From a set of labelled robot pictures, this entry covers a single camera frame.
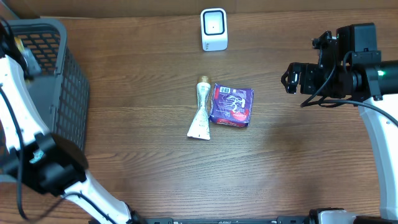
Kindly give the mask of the white tube gold cap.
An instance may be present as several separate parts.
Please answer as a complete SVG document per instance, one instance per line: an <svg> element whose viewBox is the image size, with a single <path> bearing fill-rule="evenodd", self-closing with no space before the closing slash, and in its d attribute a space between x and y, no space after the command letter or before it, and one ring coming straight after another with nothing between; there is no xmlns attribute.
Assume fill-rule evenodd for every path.
<svg viewBox="0 0 398 224"><path fill-rule="evenodd" d="M210 140L210 126L208 115L208 98L211 90L211 80L208 76L200 76L196 85L197 112L188 130L189 138Z"/></svg>

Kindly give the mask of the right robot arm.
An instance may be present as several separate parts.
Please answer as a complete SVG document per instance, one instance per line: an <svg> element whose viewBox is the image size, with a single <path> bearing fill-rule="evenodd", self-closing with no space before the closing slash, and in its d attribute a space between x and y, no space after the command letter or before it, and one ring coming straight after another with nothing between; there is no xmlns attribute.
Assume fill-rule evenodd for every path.
<svg viewBox="0 0 398 224"><path fill-rule="evenodd" d="M308 95L301 107L358 108L379 179L378 217L343 208L311 209L303 223L397 223L397 61L383 61L373 23L340 27L312 40L318 63L291 63L281 77L287 93Z"/></svg>

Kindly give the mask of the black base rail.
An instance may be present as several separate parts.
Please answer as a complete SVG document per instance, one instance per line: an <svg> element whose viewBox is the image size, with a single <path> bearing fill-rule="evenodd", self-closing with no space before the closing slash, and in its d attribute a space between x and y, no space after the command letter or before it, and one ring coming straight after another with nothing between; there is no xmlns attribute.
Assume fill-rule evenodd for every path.
<svg viewBox="0 0 398 224"><path fill-rule="evenodd" d="M310 223L307 216L279 216L277 218L243 219L173 219L146 218L147 224L304 224Z"/></svg>

